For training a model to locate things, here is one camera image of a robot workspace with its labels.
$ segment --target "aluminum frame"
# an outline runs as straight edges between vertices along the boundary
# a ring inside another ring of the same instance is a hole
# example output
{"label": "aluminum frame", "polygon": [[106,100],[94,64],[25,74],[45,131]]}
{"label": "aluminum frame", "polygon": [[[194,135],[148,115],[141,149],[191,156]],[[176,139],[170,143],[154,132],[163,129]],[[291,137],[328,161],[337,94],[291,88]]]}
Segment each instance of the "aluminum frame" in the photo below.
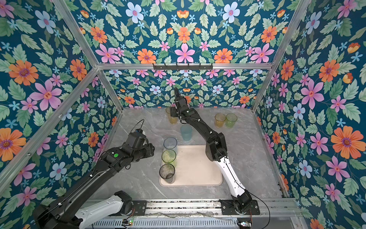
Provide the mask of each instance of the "aluminum frame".
{"label": "aluminum frame", "polygon": [[288,25],[287,32],[285,33],[285,36],[282,39],[280,47],[277,49],[277,52],[273,58],[273,62],[272,62],[273,67],[271,68],[269,73],[267,73],[266,78],[264,79],[264,82],[262,83],[262,86],[261,86],[260,90],[258,91],[257,99],[255,100],[255,103],[252,106],[253,112],[255,112],[255,110],[257,109],[260,101],[262,100],[262,98],[269,86],[269,83],[271,82],[272,76],[274,76],[274,74],[276,73],[276,70],[281,62],[281,59],[282,59],[283,55],[285,54],[285,51],[286,51],[288,45],[290,44],[295,31],[299,27],[300,21],[301,21],[302,17],[304,16],[304,14],[306,13],[306,9],[309,6],[310,2],[311,2],[311,0],[300,0],[299,4],[294,12],[294,15],[292,16],[292,19]]}

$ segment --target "blue flower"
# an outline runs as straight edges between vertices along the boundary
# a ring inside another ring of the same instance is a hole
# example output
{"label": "blue flower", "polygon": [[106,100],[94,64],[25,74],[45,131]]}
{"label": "blue flower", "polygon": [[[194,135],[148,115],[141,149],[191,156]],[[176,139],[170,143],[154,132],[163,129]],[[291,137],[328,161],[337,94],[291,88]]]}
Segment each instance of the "blue flower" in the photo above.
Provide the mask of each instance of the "blue flower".
{"label": "blue flower", "polygon": [[16,119],[14,119],[13,121],[11,121],[10,119],[7,119],[6,122],[8,124],[6,124],[5,127],[10,126],[11,129],[13,129],[14,126],[17,126],[18,125],[18,124],[15,123],[16,122]]}
{"label": "blue flower", "polygon": [[343,127],[343,125],[344,125],[346,122],[343,122],[342,118],[340,118],[340,119],[339,119],[339,121],[338,121],[338,120],[336,121],[336,123],[338,123],[338,124],[337,124],[337,126],[341,126],[341,127]]}
{"label": "blue flower", "polygon": [[3,44],[2,48],[6,49],[8,52],[10,51],[10,49],[13,49],[12,47],[10,47],[9,43],[4,43],[3,41],[1,42]]}
{"label": "blue flower", "polygon": [[357,51],[355,56],[351,56],[351,59],[353,59],[352,62],[360,61],[360,57],[362,57],[363,54],[360,54],[360,55],[358,55],[358,54],[359,54],[359,52]]}
{"label": "blue flower", "polygon": [[37,170],[37,172],[34,172],[34,173],[33,173],[34,178],[39,178],[41,173],[42,173],[42,172],[40,172],[40,170],[38,169],[38,170]]}
{"label": "blue flower", "polygon": [[13,104],[9,104],[9,107],[12,107],[13,111],[15,111],[15,109],[19,109],[19,105],[20,103],[15,103],[15,101],[13,101]]}
{"label": "blue flower", "polygon": [[220,11],[218,11],[218,12],[217,12],[217,14],[218,14],[219,16],[222,16],[224,13],[225,13],[225,12],[223,11],[223,9],[222,9],[222,8],[220,9]]}
{"label": "blue flower", "polygon": [[146,11],[145,9],[142,9],[142,12],[141,13],[146,17],[149,12]]}

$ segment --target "wall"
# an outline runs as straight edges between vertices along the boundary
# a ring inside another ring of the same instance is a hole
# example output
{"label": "wall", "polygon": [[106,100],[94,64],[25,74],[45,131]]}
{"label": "wall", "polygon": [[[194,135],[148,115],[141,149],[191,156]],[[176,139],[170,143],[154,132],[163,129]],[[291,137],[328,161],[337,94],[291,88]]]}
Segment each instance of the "wall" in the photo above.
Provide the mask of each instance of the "wall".
{"label": "wall", "polygon": [[312,229],[366,227],[365,6],[311,5],[256,111]]}

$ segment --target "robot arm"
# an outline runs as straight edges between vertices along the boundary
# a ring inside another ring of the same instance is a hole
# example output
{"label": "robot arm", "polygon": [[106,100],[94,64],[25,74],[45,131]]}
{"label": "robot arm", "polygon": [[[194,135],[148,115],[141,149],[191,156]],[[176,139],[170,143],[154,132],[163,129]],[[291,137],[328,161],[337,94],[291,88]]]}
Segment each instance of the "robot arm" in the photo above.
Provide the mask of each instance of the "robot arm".
{"label": "robot arm", "polygon": [[179,94],[178,89],[175,88],[174,90],[175,107],[170,108],[171,116],[178,117],[181,123],[183,120],[186,121],[206,140],[206,156],[220,168],[221,173],[229,185],[236,211],[240,214],[245,213],[250,206],[252,198],[239,181],[230,164],[225,136],[211,129],[194,108],[188,107],[186,98]]}
{"label": "robot arm", "polygon": [[[104,202],[101,202],[101,204],[98,203],[99,205],[97,204],[98,206],[96,206],[96,208],[99,209],[100,215],[95,215],[91,218],[89,214],[88,220],[86,219],[86,216],[83,217],[85,214],[79,211],[79,209],[107,180],[124,167],[130,165],[132,161],[139,161],[139,159],[142,158],[152,157],[154,155],[154,150],[155,147],[148,142],[146,136],[142,134],[141,129],[129,133],[127,141],[124,142],[121,147],[114,147],[103,153],[94,169],[81,178],[79,182],[72,186],[63,196],[59,197],[49,206],[39,205],[35,209],[33,217],[37,226],[41,229],[79,229],[107,216],[106,214],[108,212],[103,211]],[[114,198],[113,202],[115,203],[120,202],[120,207],[114,207],[112,209],[118,212],[125,206],[129,212],[131,209],[131,199],[129,202],[122,202],[123,199],[126,199],[124,198],[125,196],[128,195],[121,192],[115,193],[111,198]]]}

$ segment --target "clear plastic cup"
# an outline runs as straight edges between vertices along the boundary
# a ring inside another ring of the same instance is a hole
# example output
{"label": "clear plastic cup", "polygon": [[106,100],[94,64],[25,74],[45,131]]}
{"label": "clear plastic cup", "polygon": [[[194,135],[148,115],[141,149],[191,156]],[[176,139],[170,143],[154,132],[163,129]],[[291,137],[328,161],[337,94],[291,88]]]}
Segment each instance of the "clear plastic cup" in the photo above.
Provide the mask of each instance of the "clear plastic cup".
{"label": "clear plastic cup", "polygon": [[192,138],[192,127],[189,124],[185,124],[180,128],[183,140],[189,141]]}
{"label": "clear plastic cup", "polygon": [[226,115],[222,114],[222,113],[217,113],[215,115],[215,126],[220,128],[224,125],[226,120]]}
{"label": "clear plastic cup", "polygon": [[164,164],[160,167],[159,175],[168,183],[173,183],[175,181],[175,168],[172,164]]}
{"label": "clear plastic cup", "polygon": [[229,128],[232,128],[234,126],[235,122],[237,121],[237,119],[238,119],[238,117],[235,114],[233,114],[233,113],[228,114],[228,115],[226,115],[225,125]]}
{"label": "clear plastic cup", "polygon": [[167,114],[168,120],[171,124],[176,124],[178,122],[178,117],[170,116],[170,107],[165,108],[165,113]]}

